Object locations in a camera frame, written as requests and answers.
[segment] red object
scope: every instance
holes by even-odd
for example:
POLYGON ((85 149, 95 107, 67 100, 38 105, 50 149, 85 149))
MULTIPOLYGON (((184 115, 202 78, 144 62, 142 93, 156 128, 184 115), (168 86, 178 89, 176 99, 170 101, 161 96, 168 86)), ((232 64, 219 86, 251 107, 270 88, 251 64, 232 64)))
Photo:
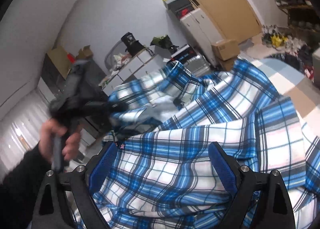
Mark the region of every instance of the red object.
POLYGON ((70 53, 67 54, 67 57, 72 64, 76 61, 75 57, 70 53))

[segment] blue gripper pad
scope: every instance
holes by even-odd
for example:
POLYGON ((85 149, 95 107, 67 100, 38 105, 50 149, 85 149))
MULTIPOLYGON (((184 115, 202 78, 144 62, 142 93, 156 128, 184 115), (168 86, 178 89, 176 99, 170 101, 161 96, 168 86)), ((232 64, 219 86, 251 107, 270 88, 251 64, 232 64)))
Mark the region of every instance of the blue gripper pad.
MULTIPOLYGON (((113 142, 106 143, 102 151, 105 149, 105 147, 107 148, 107 150, 104 153, 100 152, 103 155, 95 168, 92 170, 89 177, 88 189, 91 195, 100 190, 103 182, 109 175, 113 162, 115 161, 117 156, 118 148, 113 142)), ((100 158, 100 153, 99 155, 93 156, 92 158, 100 158)))
POLYGON ((208 154, 211 164, 216 170, 224 189, 227 192, 231 193, 232 197, 234 197, 238 191, 236 186, 236 176, 224 159, 224 154, 222 155, 220 153, 214 143, 211 143, 209 145, 208 154))

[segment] white cabinet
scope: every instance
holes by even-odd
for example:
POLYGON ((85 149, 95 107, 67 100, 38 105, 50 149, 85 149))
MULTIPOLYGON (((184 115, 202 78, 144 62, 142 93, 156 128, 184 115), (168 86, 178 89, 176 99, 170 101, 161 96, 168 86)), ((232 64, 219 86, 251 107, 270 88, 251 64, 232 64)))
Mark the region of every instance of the white cabinet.
POLYGON ((196 40, 209 62, 212 65, 217 65, 211 43, 216 43, 223 38, 207 15, 201 9, 196 9, 181 18, 180 22, 188 34, 192 35, 196 40))
POLYGON ((115 75, 115 76, 113 77, 113 79, 105 86, 105 88, 103 89, 103 91, 104 91, 104 93, 105 93, 106 95, 109 96, 110 94, 112 94, 113 89, 114 89, 115 87, 117 87, 118 85, 122 84, 122 83, 123 83, 123 81, 121 80, 121 78, 120 78, 119 76, 115 75))
POLYGON ((143 66, 142 61, 135 57, 132 59, 126 66, 123 67, 118 73, 120 78, 125 81, 129 78, 130 75, 132 75, 135 71, 137 71, 141 66, 143 66))
POLYGON ((139 79, 146 74, 150 74, 158 69, 161 69, 165 66, 163 59, 160 55, 156 55, 150 62, 144 65, 141 69, 139 69, 134 76, 139 79))
POLYGON ((152 58, 147 50, 142 51, 142 53, 138 55, 138 57, 143 63, 148 62, 152 58))

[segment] human hand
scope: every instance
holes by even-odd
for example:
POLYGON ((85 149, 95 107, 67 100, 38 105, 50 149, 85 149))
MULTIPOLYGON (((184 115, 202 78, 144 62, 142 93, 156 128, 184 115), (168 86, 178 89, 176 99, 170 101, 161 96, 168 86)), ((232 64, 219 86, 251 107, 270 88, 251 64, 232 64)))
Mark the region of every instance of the human hand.
MULTIPOLYGON (((66 146, 62 150, 64 160, 70 161, 78 154, 79 143, 81 139, 81 128, 78 127, 76 132, 73 133, 67 140, 66 146)), ((63 136, 67 132, 67 128, 61 126, 57 120, 49 119, 42 124, 40 130, 39 151, 40 154, 49 162, 52 163, 53 141, 52 136, 63 136)))

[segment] drawer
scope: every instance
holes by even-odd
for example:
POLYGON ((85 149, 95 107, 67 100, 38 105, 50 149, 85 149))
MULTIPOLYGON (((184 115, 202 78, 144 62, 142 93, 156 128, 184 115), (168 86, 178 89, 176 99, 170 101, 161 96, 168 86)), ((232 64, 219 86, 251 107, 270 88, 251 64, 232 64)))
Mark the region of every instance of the drawer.
POLYGON ((121 85, 123 83, 123 81, 121 80, 121 78, 117 75, 115 75, 113 77, 113 79, 105 86, 105 88, 103 89, 104 93, 106 95, 110 95, 113 92, 113 89, 115 87, 117 87, 118 85, 121 85))
POLYGON ((139 79, 146 74, 151 74, 152 72, 161 69, 165 66, 163 59, 160 55, 155 56, 149 63, 137 71, 134 76, 139 79))
POLYGON ((138 57, 143 63, 148 62, 152 58, 147 50, 144 50, 138 57))
POLYGON ((127 78, 129 78, 130 75, 132 75, 135 71, 137 71, 142 65, 143 65, 142 61, 138 57, 135 57, 124 68, 122 68, 119 71, 118 76, 125 81, 127 78))

